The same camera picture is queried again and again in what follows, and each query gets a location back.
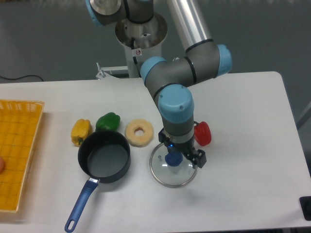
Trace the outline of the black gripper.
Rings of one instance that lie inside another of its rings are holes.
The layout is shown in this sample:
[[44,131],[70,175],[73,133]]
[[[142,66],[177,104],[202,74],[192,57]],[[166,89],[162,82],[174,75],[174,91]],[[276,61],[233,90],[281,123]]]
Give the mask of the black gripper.
[[207,162],[206,153],[203,150],[194,148],[194,130],[180,136],[161,130],[158,133],[158,139],[169,151],[182,153],[192,163],[192,168],[202,168]]

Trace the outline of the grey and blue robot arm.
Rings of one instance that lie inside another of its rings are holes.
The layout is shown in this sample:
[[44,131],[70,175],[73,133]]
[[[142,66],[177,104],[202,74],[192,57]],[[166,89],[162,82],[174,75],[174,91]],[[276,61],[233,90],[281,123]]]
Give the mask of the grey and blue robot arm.
[[115,23],[115,34],[127,54],[130,77],[139,76],[162,117],[158,138],[169,151],[182,153],[193,167],[206,163],[204,151],[194,147],[194,101],[189,87],[228,73],[232,57],[225,45],[212,39],[196,0],[167,2],[185,57],[167,62],[155,52],[165,40],[165,19],[151,0],[88,0],[92,20]]

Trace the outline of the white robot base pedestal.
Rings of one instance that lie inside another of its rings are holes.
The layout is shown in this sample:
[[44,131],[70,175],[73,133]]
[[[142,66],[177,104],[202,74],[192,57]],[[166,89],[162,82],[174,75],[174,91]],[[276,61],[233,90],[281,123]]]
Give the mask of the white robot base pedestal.
[[140,68],[147,59],[162,55],[168,26],[164,17],[154,13],[151,20],[142,24],[135,24],[128,19],[118,21],[115,33],[125,51],[129,77],[138,78]]

